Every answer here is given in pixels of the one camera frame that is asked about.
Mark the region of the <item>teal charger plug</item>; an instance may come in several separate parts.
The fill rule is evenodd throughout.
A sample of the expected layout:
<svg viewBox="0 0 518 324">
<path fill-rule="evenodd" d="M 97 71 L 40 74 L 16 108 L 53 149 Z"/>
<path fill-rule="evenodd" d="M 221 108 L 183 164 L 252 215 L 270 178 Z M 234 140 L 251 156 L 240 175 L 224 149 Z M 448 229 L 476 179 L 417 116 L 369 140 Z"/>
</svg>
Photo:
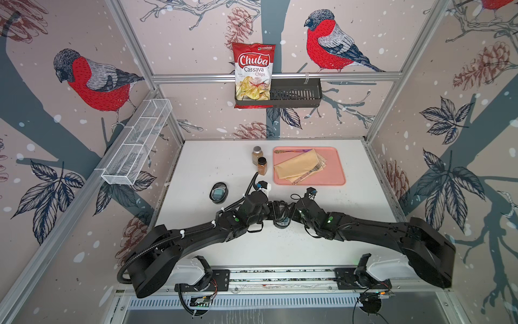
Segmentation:
<svg viewBox="0 0 518 324">
<path fill-rule="evenodd" d="M 216 188 L 213 190 L 213 199 L 216 201 L 220 201 L 225 196 L 225 189 Z"/>
</svg>

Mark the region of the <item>clear pouch black zipper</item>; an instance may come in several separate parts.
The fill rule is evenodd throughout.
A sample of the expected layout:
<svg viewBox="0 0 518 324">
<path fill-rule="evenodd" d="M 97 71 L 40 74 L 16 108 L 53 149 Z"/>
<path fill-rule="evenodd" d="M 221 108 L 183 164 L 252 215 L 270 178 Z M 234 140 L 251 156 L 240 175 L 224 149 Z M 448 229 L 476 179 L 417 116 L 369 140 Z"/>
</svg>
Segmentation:
<svg viewBox="0 0 518 324">
<path fill-rule="evenodd" d="M 214 184 L 209 193 L 210 200 L 216 205 L 220 205 L 225 202 L 227 196 L 228 189 L 224 182 L 217 182 Z"/>
</svg>

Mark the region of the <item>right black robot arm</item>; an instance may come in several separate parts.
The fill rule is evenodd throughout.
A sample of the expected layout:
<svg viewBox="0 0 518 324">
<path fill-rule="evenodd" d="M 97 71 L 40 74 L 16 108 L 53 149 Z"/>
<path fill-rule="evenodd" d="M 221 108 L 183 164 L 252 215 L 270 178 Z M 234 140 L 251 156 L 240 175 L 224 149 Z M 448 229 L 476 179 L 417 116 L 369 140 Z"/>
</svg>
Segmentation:
<svg viewBox="0 0 518 324">
<path fill-rule="evenodd" d="M 363 220 L 345 213 L 325 212 L 310 198 L 293 204 L 291 219 L 326 240 L 359 241 L 389 248 L 407 257 L 409 266 L 425 282 L 451 288 L 456 249 L 430 224 L 413 217 L 409 222 Z"/>
</svg>

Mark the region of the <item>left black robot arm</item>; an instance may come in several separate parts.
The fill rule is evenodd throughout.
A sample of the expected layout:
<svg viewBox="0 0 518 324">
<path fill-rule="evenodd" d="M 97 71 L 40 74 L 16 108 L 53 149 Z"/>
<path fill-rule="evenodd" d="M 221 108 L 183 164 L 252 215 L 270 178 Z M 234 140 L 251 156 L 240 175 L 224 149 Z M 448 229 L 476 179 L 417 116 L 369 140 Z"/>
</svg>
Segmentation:
<svg viewBox="0 0 518 324">
<path fill-rule="evenodd" d="M 130 252 L 117 273 L 117 281 L 133 286 L 138 298 L 145 298 L 163 287 L 177 262 L 184 256 L 213 244 L 229 242 L 262 224 L 271 212 L 269 200 L 255 191 L 215 219 L 186 229 L 153 228 Z"/>
</svg>

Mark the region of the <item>clear pouch far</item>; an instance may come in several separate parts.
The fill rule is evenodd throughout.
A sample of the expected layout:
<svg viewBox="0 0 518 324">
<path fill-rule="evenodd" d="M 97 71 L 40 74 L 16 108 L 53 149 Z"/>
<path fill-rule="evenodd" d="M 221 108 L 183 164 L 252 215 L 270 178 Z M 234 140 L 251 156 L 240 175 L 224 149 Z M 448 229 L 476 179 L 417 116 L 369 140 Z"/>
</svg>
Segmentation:
<svg viewBox="0 0 518 324">
<path fill-rule="evenodd" d="M 270 213 L 268 220 L 271 220 L 273 225 L 279 229 L 286 229 L 291 223 L 294 212 L 294 203 L 287 203 L 285 201 L 273 201 L 268 205 Z"/>
</svg>

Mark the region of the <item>orange pepper spice jar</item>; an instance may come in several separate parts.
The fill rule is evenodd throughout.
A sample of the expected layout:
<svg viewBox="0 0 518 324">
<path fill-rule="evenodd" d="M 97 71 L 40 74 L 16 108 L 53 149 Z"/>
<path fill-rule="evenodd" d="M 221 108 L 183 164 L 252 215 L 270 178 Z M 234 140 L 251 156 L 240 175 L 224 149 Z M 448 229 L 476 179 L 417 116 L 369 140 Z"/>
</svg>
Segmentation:
<svg viewBox="0 0 518 324">
<path fill-rule="evenodd" d="M 265 176 L 267 173 L 267 159 L 265 157 L 259 157 L 257 163 L 257 172 L 259 175 Z"/>
</svg>

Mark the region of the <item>yellow folded napkin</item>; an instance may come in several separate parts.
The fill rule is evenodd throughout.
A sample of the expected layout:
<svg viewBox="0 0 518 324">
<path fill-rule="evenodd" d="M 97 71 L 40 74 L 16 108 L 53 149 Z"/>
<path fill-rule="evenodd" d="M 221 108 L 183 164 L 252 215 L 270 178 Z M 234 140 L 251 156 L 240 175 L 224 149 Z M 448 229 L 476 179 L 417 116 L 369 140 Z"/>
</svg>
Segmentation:
<svg viewBox="0 0 518 324">
<path fill-rule="evenodd" d="M 285 162 L 277 164 L 274 169 L 280 180 L 287 180 L 290 184 L 293 184 L 297 178 L 304 175 L 307 171 L 310 171 L 320 161 L 325 162 L 326 166 L 326 159 L 313 149 L 310 152 L 302 153 Z"/>
</svg>

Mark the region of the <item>pink tray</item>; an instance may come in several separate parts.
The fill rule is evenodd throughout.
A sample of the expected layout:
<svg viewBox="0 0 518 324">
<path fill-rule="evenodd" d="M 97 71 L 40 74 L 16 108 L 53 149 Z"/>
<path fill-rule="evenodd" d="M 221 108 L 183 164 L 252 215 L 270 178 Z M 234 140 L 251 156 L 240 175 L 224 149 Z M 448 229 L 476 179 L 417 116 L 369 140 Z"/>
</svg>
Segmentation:
<svg viewBox="0 0 518 324">
<path fill-rule="evenodd" d="M 292 150 L 292 149 L 314 149 L 319 155 L 326 159 L 326 166 L 318 173 L 303 180 L 297 185 L 290 184 L 287 180 L 280 180 L 275 173 L 274 167 L 282 162 L 287 161 L 301 153 L 284 153 L 274 154 L 274 150 Z M 278 185 L 284 186 L 342 186 L 346 183 L 345 174 L 342 168 L 341 160 L 337 149 L 333 147 L 275 147 L 273 149 L 273 179 Z"/>
</svg>

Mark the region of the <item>shichimi spice jar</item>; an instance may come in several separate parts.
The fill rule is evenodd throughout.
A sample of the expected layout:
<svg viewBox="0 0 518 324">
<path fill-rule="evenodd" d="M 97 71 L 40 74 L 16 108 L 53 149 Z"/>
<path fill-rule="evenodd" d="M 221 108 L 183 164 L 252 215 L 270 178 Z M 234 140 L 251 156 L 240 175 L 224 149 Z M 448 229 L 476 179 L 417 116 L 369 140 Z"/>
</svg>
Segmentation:
<svg viewBox="0 0 518 324">
<path fill-rule="evenodd" d="M 263 156 L 263 150 L 259 146 L 255 146 L 252 150 L 252 163 L 257 166 L 258 159 Z"/>
</svg>

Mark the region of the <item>Chuba cassava chips bag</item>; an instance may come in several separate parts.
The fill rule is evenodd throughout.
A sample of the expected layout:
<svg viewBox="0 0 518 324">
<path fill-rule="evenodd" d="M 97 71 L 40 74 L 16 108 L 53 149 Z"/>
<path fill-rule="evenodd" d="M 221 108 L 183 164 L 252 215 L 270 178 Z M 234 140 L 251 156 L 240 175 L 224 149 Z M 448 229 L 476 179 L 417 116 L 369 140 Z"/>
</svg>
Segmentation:
<svg viewBox="0 0 518 324">
<path fill-rule="evenodd" d="M 232 43 L 235 74 L 235 108 L 272 108 L 271 83 L 275 45 Z"/>
</svg>

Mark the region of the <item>pink handled fork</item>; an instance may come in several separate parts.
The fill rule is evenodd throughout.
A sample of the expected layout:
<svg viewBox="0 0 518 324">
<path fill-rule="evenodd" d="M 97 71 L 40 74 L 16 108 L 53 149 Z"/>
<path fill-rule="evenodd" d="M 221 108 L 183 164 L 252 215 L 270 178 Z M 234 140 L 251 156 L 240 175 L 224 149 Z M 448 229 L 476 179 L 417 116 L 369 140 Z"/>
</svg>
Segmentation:
<svg viewBox="0 0 518 324">
<path fill-rule="evenodd" d="M 302 182 L 304 179 L 306 179 L 307 177 L 309 177 L 311 174 L 313 174 L 314 172 L 316 171 L 319 171 L 321 170 L 323 167 L 325 167 L 325 162 L 323 161 L 320 161 L 317 163 L 316 166 L 314 166 L 310 171 L 307 171 L 304 175 L 300 176 L 299 178 L 297 178 L 294 182 L 293 182 L 293 185 L 297 185 L 299 184 L 300 182 Z"/>
</svg>

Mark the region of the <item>pink handled spoon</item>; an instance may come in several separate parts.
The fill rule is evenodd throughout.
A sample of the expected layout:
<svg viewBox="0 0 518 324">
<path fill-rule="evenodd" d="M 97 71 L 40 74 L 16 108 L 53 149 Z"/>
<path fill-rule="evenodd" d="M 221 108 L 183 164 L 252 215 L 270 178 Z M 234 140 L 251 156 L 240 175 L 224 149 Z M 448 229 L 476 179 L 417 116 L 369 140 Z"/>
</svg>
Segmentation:
<svg viewBox="0 0 518 324">
<path fill-rule="evenodd" d="M 312 149 L 292 149 L 292 150 L 274 150 L 274 154 L 284 154 L 284 153 L 307 153 L 312 151 Z"/>
</svg>

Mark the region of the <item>black wall basket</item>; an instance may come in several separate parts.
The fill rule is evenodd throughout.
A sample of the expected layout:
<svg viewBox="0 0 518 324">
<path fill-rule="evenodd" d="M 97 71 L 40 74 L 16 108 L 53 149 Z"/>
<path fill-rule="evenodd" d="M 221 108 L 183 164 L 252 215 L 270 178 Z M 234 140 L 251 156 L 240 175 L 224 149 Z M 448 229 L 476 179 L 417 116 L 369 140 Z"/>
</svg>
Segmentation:
<svg viewBox="0 0 518 324">
<path fill-rule="evenodd" d="M 314 108 L 322 101 L 321 80 L 317 78 L 273 79 L 270 97 L 254 101 L 236 97 L 237 108 Z"/>
</svg>

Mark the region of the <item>aluminium frame rail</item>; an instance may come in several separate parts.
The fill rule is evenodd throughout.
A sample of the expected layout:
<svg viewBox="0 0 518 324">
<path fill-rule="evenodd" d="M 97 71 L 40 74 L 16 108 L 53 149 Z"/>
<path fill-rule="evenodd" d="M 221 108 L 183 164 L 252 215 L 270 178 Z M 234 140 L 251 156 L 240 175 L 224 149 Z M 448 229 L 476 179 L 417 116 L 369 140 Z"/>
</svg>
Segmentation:
<svg viewBox="0 0 518 324">
<path fill-rule="evenodd" d="M 401 72 L 345 72 L 345 73 L 281 73 L 273 79 L 320 79 L 323 82 L 396 82 Z M 156 85 L 234 83 L 233 74 L 157 74 L 151 80 Z"/>
</svg>

